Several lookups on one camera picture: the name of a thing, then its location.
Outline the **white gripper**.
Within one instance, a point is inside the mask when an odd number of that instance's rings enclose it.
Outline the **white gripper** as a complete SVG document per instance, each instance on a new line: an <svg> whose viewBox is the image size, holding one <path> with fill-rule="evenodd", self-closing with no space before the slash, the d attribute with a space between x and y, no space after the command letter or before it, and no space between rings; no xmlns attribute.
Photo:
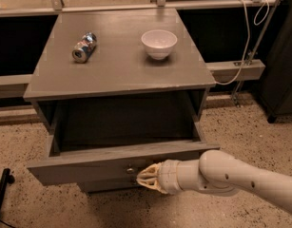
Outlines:
<svg viewBox="0 0 292 228"><path fill-rule="evenodd" d="M175 195L182 191L177 181L177 166L179 161L167 160L163 163L154 163L142 170L136 181L151 190Z"/></svg>

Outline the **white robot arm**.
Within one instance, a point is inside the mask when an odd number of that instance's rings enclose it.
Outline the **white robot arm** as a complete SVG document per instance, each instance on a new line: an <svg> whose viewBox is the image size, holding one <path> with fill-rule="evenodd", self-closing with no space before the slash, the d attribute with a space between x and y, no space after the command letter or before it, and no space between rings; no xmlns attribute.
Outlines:
<svg viewBox="0 0 292 228"><path fill-rule="evenodd" d="M232 196L244 190L292 215L292 177L252 166L223 151L192 161L167 160L141 171L137 182L163 194L196 191Z"/></svg>

